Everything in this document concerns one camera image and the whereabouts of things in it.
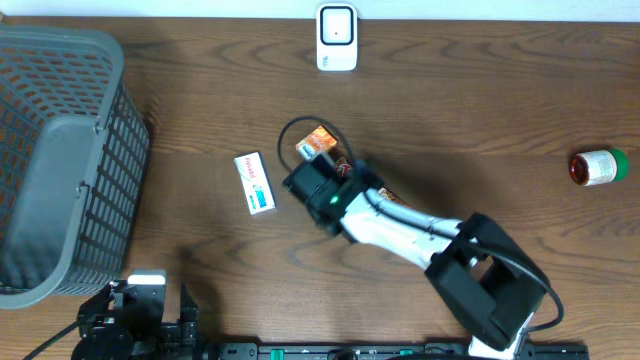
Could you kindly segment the white blue medicine box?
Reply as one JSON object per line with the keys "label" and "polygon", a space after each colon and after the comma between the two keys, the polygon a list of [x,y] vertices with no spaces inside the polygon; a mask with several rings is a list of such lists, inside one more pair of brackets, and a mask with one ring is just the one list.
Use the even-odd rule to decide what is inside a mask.
{"label": "white blue medicine box", "polygon": [[251,215],[276,207],[272,189],[259,152],[234,159]]}

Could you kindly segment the red chocolate bar wrapper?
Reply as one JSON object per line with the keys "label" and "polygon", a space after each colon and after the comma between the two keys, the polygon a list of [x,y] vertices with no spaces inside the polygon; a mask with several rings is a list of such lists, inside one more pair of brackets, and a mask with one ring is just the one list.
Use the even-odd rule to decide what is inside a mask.
{"label": "red chocolate bar wrapper", "polygon": [[[342,156],[339,157],[336,160],[336,172],[337,174],[342,177],[342,178],[346,178],[349,173],[352,171],[353,167],[348,163],[347,159]],[[408,204],[406,202],[404,202],[401,198],[399,198],[395,193],[393,193],[392,191],[390,191],[389,189],[387,189],[386,187],[382,186],[379,190],[378,190],[378,194],[381,197],[384,197],[385,199],[392,201],[394,203],[403,205],[403,206],[408,206]]]}

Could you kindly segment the orange small carton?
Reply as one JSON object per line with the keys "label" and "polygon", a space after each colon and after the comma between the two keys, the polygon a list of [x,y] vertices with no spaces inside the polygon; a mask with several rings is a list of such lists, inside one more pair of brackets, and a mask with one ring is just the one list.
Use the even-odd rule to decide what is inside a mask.
{"label": "orange small carton", "polygon": [[316,155],[328,152],[338,144],[338,140],[324,126],[318,126],[306,137],[300,140],[295,148],[305,159],[311,160]]}

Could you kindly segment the white jar green lid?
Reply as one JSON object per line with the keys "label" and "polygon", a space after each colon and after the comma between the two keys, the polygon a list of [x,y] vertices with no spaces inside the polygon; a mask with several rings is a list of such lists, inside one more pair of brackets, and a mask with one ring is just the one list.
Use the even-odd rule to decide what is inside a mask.
{"label": "white jar green lid", "polygon": [[611,148],[578,153],[569,163],[572,180],[581,186],[595,186],[624,180],[629,173],[628,157]]}

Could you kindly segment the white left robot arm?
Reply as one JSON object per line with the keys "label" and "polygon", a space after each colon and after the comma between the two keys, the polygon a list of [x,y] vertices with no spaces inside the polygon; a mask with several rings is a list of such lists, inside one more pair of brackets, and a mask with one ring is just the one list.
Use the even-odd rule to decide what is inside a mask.
{"label": "white left robot arm", "polygon": [[77,320],[81,341],[74,359],[208,360],[215,345],[197,334],[199,309],[181,289],[180,317],[163,320],[166,286],[116,281],[81,305]]}

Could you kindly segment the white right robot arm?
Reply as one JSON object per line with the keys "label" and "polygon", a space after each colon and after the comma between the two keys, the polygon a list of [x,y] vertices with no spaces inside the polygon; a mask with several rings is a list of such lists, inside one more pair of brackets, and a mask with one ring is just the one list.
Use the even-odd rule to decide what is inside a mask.
{"label": "white right robot arm", "polygon": [[363,163],[340,175],[331,161],[317,158],[299,164],[283,185],[329,233],[419,267],[471,333],[469,355],[518,356],[549,280],[491,218],[440,218],[388,200],[382,179]]}

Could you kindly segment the white barcode scanner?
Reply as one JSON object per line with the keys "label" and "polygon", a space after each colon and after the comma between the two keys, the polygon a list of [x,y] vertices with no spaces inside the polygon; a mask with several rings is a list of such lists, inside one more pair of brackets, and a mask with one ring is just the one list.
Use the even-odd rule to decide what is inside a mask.
{"label": "white barcode scanner", "polygon": [[349,3],[325,3],[316,11],[316,65],[320,71],[348,72],[357,66],[358,12]]}

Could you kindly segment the dark grey plastic basket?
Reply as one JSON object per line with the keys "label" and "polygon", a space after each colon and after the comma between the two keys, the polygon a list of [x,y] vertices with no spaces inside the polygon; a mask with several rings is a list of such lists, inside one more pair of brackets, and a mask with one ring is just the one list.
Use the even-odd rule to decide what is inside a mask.
{"label": "dark grey plastic basket", "polygon": [[94,30],[1,29],[1,306],[90,295],[125,264],[151,135]]}

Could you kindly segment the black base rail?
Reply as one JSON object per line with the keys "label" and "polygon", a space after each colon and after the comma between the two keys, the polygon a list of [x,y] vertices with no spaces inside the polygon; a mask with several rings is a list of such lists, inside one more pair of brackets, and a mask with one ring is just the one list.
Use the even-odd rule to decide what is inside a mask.
{"label": "black base rail", "polygon": [[490,360],[589,360],[585,345],[524,343],[513,349],[494,350],[477,341],[426,344],[258,345],[223,343],[204,347],[198,356],[206,360],[386,360],[386,359],[490,359]]}

